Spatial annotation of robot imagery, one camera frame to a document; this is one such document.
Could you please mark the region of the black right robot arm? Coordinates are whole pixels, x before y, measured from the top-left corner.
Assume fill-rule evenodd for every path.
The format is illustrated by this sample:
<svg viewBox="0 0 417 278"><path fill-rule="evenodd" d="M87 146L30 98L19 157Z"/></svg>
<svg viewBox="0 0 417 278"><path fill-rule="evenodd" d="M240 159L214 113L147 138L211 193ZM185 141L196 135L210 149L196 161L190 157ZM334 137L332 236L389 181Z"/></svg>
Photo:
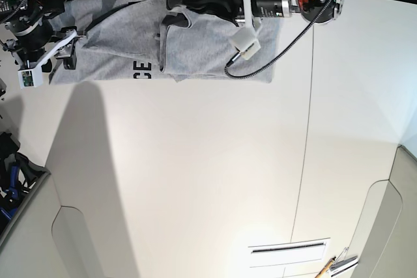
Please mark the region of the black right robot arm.
<svg viewBox="0 0 417 278"><path fill-rule="evenodd" d="M14 38L2 40L25 77L30 69L52 70L51 59L60 59L65 68L76 67L75 43L84 34L75 25L54 29L51 20L65 11L67 0L1 0L1 25Z"/></svg>

